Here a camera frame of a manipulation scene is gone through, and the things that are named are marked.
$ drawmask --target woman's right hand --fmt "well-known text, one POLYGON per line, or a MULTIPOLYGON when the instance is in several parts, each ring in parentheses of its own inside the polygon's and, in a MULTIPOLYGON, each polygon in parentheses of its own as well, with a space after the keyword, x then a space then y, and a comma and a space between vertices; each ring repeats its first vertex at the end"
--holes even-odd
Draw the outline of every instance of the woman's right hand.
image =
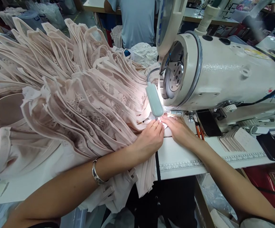
POLYGON ((185 124, 183 118, 178 117, 174 119, 172 117, 167 117, 167 114, 164 114, 161 117, 161 121, 170 128, 172 133, 172 138, 180 145, 186 147, 191 151, 195 151, 201 144, 206 144, 205 141, 198 138, 192 130, 185 124))

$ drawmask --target sewing machine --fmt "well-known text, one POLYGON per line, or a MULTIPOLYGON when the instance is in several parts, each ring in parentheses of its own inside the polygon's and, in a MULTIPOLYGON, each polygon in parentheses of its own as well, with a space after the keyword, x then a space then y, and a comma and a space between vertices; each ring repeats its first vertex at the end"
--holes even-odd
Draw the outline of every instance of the sewing machine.
POLYGON ((221 127, 275 126, 259 122, 275 118, 274 60, 226 38, 192 31, 177 35, 186 2, 169 1, 159 12, 164 111, 210 109, 221 127))

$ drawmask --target forearm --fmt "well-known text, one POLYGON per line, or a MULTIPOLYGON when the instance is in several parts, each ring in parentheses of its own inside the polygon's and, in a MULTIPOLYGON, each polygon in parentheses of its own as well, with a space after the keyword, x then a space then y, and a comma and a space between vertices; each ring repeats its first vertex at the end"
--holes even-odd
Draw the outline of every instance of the forearm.
POLYGON ((275 3, 271 4, 270 11, 271 13, 275 12, 275 3))
POLYGON ((224 161, 207 143, 190 148, 202 160, 217 186, 241 217, 256 215, 275 222, 275 209, 241 174, 224 161))
MULTIPOLYGON (((98 176, 107 181, 109 178, 136 166, 136 159, 130 147, 101 157, 95 168, 98 176)), ((66 171, 50 180, 30 195, 13 212, 13 217, 22 219, 60 218, 84 201, 98 184, 92 175, 92 162, 66 171)))

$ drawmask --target white fabric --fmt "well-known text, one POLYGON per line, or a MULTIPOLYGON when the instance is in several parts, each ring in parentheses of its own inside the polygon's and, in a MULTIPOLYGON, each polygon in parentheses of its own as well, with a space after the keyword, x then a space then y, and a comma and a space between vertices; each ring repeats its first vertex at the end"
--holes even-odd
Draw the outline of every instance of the white fabric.
POLYGON ((123 48, 122 27, 122 25, 117 25, 111 30, 110 33, 110 36, 114 41, 114 45, 118 48, 123 48))
POLYGON ((149 67, 157 63, 157 48, 147 43, 138 43, 130 49, 133 55, 133 61, 141 64, 143 67, 149 67))
POLYGON ((245 219, 240 228, 275 228, 275 225, 258 218, 250 218, 245 219))

